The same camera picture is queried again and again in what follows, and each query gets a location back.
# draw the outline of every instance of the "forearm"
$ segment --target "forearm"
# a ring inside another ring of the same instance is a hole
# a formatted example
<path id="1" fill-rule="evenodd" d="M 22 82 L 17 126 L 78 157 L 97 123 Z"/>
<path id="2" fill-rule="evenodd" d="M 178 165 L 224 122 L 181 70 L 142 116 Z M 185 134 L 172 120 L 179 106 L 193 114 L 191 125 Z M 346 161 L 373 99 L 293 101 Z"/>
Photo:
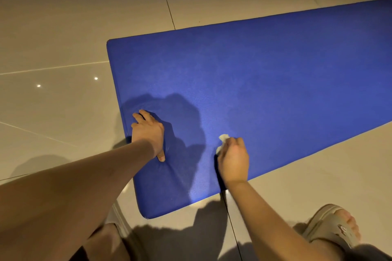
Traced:
<path id="1" fill-rule="evenodd" d="M 33 248 L 35 243 L 70 257 L 104 220 L 129 180 L 153 157 L 151 144 L 140 140 L 0 186 L 0 237 L 16 227 L 22 235 L 22 228 L 28 235 L 15 239 L 13 249 Z M 39 223 L 45 231 L 32 229 Z M 51 257 L 62 259 L 54 254 Z"/>
<path id="2" fill-rule="evenodd" d="M 283 261 L 324 260 L 248 182 L 234 183 L 227 187 L 238 205 L 260 260 L 265 259 L 266 248 Z"/>

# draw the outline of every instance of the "blue vinyl surface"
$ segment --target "blue vinyl surface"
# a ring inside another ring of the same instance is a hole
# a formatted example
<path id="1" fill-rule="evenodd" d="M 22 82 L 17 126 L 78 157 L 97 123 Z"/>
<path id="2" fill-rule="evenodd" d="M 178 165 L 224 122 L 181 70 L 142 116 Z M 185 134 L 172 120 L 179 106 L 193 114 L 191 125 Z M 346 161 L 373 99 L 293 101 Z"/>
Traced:
<path id="1" fill-rule="evenodd" d="M 392 0 L 112 39 L 107 50 L 125 135 L 139 109 L 165 125 L 166 162 L 134 178 L 145 218 L 220 191 L 221 134 L 244 138 L 252 179 L 392 120 Z"/>

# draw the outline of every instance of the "hand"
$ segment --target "hand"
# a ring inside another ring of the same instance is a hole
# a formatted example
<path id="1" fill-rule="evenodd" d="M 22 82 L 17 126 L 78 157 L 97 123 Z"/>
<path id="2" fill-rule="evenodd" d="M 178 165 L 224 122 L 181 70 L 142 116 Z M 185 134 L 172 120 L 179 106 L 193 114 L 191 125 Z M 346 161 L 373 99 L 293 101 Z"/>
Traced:
<path id="1" fill-rule="evenodd" d="M 132 127 L 132 142 L 138 140 L 148 140 L 154 148 L 154 154 L 158 157 L 160 162 L 164 162 L 165 153 L 164 146 L 164 131 L 165 128 L 162 123 L 154 119 L 147 111 L 141 109 L 139 114 L 132 115 L 137 123 L 133 123 Z"/>
<path id="2" fill-rule="evenodd" d="M 232 184 L 248 181 L 249 155 L 242 138 L 226 140 L 219 152 L 218 170 L 228 189 Z"/>

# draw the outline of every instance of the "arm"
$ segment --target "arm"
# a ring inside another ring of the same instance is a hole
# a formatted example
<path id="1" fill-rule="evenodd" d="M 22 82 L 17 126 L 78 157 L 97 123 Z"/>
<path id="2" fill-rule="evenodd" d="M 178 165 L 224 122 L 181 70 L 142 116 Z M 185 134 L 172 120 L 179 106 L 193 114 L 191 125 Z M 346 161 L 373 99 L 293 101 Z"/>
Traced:
<path id="1" fill-rule="evenodd" d="M 242 138 L 226 141 L 219 153 L 218 168 L 241 212 L 259 260 L 270 260 L 266 254 L 283 261 L 325 260 L 248 183 L 249 156 Z"/>
<path id="2" fill-rule="evenodd" d="M 131 144 L 0 186 L 1 260 L 68 260 L 132 177 L 154 156 L 165 160 L 163 125 L 140 113 Z"/>

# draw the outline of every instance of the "white cloth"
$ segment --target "white cloth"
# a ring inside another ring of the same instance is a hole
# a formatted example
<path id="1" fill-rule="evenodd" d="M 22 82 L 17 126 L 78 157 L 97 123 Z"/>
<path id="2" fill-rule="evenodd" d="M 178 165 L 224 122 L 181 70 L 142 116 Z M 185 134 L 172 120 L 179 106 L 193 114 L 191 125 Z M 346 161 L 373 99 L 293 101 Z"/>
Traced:
<path id="1" fill-rule="evenodd" d="M 225 145 L 226 140 L 229 138 L 230 136 L 228 134 L 222 134 L 221 136 L 219 136 L 219 139 L 222 141 L 222 145 L 219 146 L 216 149 L 215 155 L 219 154 L 219 151 L 221 150 L 221 148 L 223 148 L 223 146 Z"/>

